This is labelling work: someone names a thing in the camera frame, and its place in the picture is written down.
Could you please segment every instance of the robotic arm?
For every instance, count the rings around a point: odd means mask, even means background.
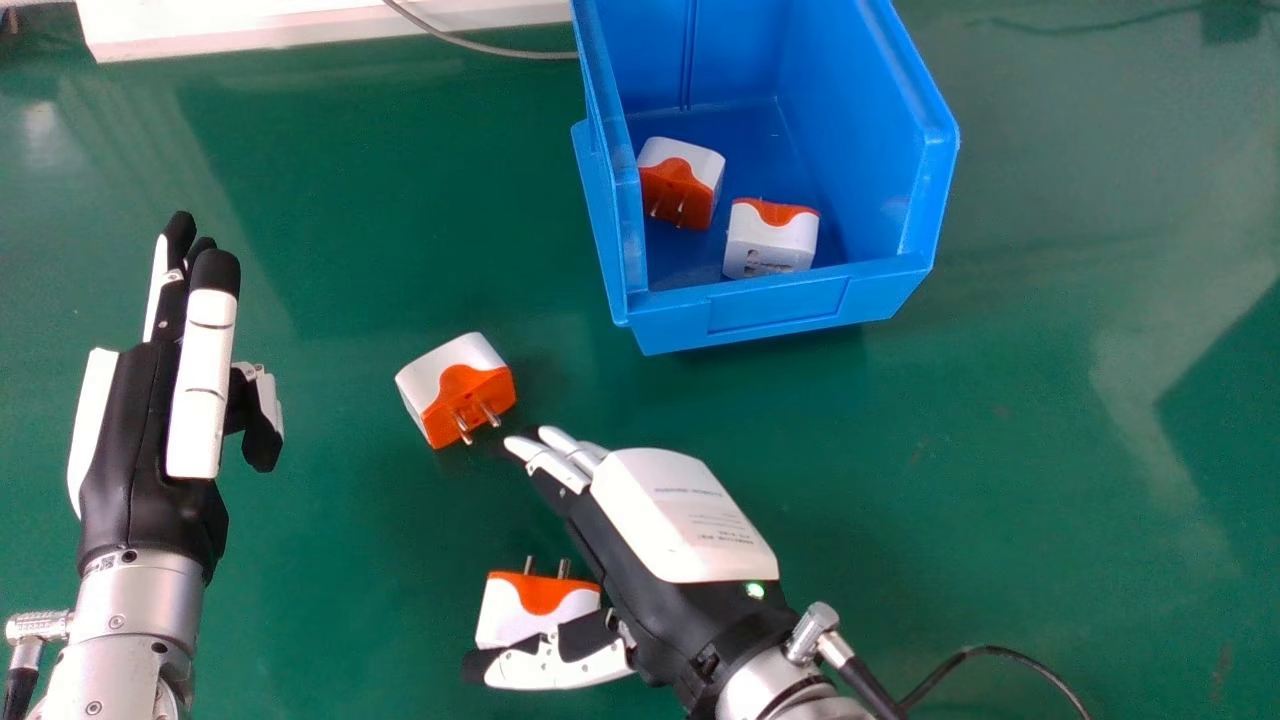
[[[563,689],[632,671],[669,685],[692,719],[870,720],[815,660],[854,684],[876,716],[905,714],[817,603],[787,603],[773,551],[700,460],[608,451],[543,427],[509,437],[613,607],[512,647],[474,651],[463,676],[506,689]]]
[[[32,717],[187,716],[205,585],[227,547],[223,436],[243,432],[262,473],[284,441],[274,377],[230,361],[239,279],[236,256],[177,213],[156,240],[142,342],[90,354],[67,468],[79,596],[74,611],[5,624],[3,720],[27,715],[51,642],[67,647]]]

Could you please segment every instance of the green table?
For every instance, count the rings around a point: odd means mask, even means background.
[[[895,693],[995,642],[1100,717],[1280,716],[1280,15],[1167,8],[902,0],[965,141],[932,277],[887,323],[650,359],[608,319],[572,64],[408,37],[96,67],[67,9],[24,13],[0,614],[74,598],[84,357],[136,342],[186,208],[243,261],[236,355],[288,419],[274,475],[221,478],[198,717],[678,716],[634,679],[460,683],[484,574],[571,551],[518,469],[404,415],[396,370],[471,329],[516,372],[511,424],[705,459]],[[1070,711],[977,661],[915,716]]]

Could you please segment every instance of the blue storage box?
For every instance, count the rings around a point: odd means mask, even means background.
[[[645,355],[893,315],[933,266],[959,129],[888,0],[572,0],[572,129],[613,322]],[[708,232],[645,217],[636,149],[727,159]],[[822,214],[812,270],[721,275],[735,197]]]

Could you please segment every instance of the metal prong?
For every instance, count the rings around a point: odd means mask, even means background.
[[[458,436],[462,437],[462,442],[467,445],[475,442],[475,439],[471,438],[471,428],[467,427],[467,421],[462,419],[462,415],[454,413],[453,423],[458,427]]]
[[[477,405],[480,405],[480,410],[484,411],[484,416],[489,419],[489,424],[490,425],[493,425],[495,428],[500,428],[502,427],[502,419],[498,418],[498,415],[492,409],[489,409],[489,405],[486,405],[484,402],[479,402]]]

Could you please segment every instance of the gray cable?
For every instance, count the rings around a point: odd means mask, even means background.
[[[576,60],[577,53],[540,53],[536,50],[512,50],[509,47],[498,47],[495,45],[485,45],[484,42],[475,42],[471,40],[463,40],[443,29],[433,26],[425,19],[410,12],[408,8],[397,3],[397,0],[383,0],[388,8],[399,13],[406,20],[413,23],[422,31],[445,41],[458,47],[466,47],[467,50],[475,50],[476,53],[488,53],[489,55],[499,55],[502,58],[516,58],[518,60]]]

